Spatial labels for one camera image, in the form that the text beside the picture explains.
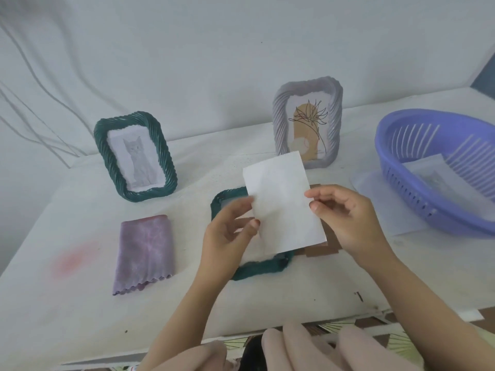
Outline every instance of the fingernail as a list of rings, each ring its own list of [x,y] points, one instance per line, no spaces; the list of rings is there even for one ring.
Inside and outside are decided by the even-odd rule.
[[[250,222],[250,225],[255,228],[256,230],[259,229],[260,222],[256,218],[253,218]]]
[[[311,211],[316,211],[318,209],[318,206],[320,205],[320,202],[313,200],[310,204],[309,207],[311,208]]]

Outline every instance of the basket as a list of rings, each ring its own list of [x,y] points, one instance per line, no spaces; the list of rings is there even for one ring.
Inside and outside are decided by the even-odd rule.
[[[375,147],[387,182],[428,224],[459,236],[495,237],[495,222],[445,199],[402,165],[442,154],[456,174],[493,202],[495,126],[457,113],[405,109],[380,121]]]

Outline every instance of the purple cloth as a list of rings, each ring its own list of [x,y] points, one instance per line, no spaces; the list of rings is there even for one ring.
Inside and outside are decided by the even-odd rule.
[[[168,279],[174,273],[172,228],[167,215],[120,225],[114,295],[143,290],[150,282]]]

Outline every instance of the white wall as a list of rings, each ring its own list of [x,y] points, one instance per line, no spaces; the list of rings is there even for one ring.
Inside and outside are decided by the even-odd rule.
[[[268,122],[272,97],[289,80],[332,75],[343,85],[345,107],[466,86],[488,60],[495,36],[495,0],[28,0],[28,5],[29,13],[10,12],[2,20],[47,88],[91,127],[122,112],[101,94],[129,112],[146,110],[160,120],[166,139]],[[96,152],[77,119],[37,87],[2,31],[0,52],[0,79],[67,142]],[[3,100],[0,112],[27,135]],[[2,271],[65,167],[3,124],[0,141]]]

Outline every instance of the pink paint stain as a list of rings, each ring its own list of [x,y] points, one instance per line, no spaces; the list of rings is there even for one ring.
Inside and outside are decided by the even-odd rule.
[[[52,263],[52,277],[60,280],[71,276],[93,262],[96,254],[97,244],[93,242],[86,242],[63,252]]]

